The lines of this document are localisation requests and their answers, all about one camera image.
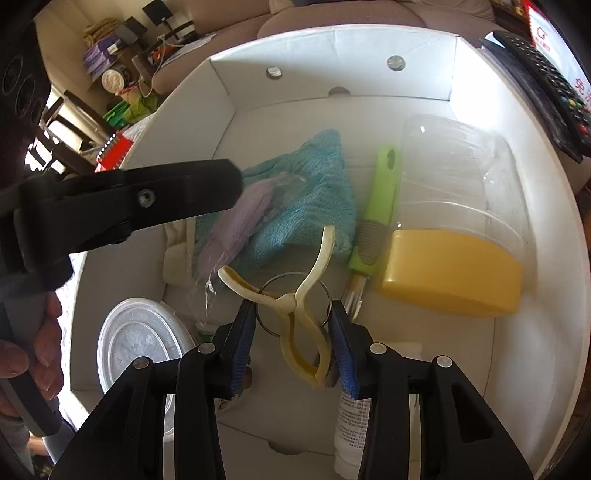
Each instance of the cable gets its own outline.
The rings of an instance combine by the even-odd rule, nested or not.
[[[182,47],[182,45],[180,45],[178,43],[170,43],[168,40],[166,40],[166,34],[159,35],[157,38],[159,40],[162,40],[163,51],[162,51],[162,55],[160,56],[160,63],[158,64],[158,68],[156,68],[154,75],[156,75],[158,73],[158,71],[162,68],[162,65],[164,64],[164,57],[166,56],[166,45],[168,45],[169,47]],[[152,92],[154,91],[154,84],[151,84],[150,91],[148,92],[148,95],[144,95],[144,92],[142,91],[142,79],[140,78],[138,81],[138,89],[139,89],[139,92],[142,95],[142,97],[148,98],[150,95],[152,95]]]

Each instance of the paper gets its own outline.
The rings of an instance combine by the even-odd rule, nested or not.
[[[204,45],[208,44],[213,37],[217,35],[217,32],[210,33],[199,40],[195,40],[194,42],[187,43],[183,46],[179,51],[175,52],[167,61],[164,62],[164,65],[169,64],[171,61],[176,60],[179,57],[195,50],[196,48],[203,47]]]

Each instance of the teal towel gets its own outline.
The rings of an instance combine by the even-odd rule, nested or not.
[[[353,248],[356,209],[345,170],[340,133],[324,130],[292,153],[279,155],[242,172],[244,185],[291,174],[305,180],[294,199],[266,221],[236,257],[232,266],[245,275],[263,266],[284,245],[320,248],[325,225],[334,225],[334,255],[344,260]],[[197,217],[195,238],[205,238],[218,213]],[[195,259],[202,242],[197,242]]]

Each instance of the round plastic container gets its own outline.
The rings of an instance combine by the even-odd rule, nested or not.
[[[164,305],[147,299],[128,299],[107,316],[96,354],[103,392],[115,383],[139,356],[154,362],[182,357],[195,347],[193,338]],[[168,395],[164,413],[164,441],[174,439],[174,395]]]
[[[434,115],[404,125],[395,228],[479,236],[520,262],[529,221],[515,158],[500,136]]]

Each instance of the human hand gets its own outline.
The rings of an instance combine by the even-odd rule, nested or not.
[[[0,340],[0,378],[17,377],[27,370],[41,391],[43,398],[55,398],[64,386],[61,371],[61,327],[57,318],[61,316],[61,303],[55,293],[47,296],[45,321],[33,340],[35,360],[13,343]],[[18,417],[16,409],[0,390],[0,413]]]

